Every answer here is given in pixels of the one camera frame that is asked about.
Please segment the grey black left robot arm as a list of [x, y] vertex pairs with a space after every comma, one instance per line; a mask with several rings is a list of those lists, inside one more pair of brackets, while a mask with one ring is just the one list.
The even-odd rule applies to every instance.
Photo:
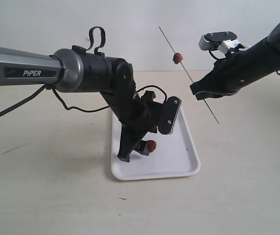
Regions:
[[38, 85], [59, 93], [100, 93], [122, 125], [118, 158], [156, 148], [144, 136], [157, 131], [162, 105], [147, 91], [139, 96], [133, 67], [121, 58], [86, 53], [81, 47], [40, 55], [0, 47], [0, 86]]

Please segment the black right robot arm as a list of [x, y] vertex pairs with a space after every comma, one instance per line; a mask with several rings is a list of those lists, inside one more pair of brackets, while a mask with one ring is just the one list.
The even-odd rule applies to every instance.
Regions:
[[197, 100], [231, 96], [274, 72], [280, 75], [280, 23], [266, 38], [248, 49], [230, 49], [225, 58], [218, 59], [212, 71], [190, 89]]

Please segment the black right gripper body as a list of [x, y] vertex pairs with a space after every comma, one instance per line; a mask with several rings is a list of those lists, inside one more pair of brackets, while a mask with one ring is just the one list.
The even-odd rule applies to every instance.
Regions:
[[212, 70], [218, 92], [231, 96], [250, 84], [247, 72], [248, 50], [231, 54], [226, 60], [216, 62]]

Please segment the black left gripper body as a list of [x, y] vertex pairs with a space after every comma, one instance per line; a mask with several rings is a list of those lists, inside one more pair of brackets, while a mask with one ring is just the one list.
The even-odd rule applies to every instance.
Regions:
[[155, 101], [154, 91], [147, 90], [143, 95], [135, 92], [123, 102], [119, 110], [119, 121], [124, 131], [131, 137], [144, 137], [147, 133], [158, 132], [163, 103]]

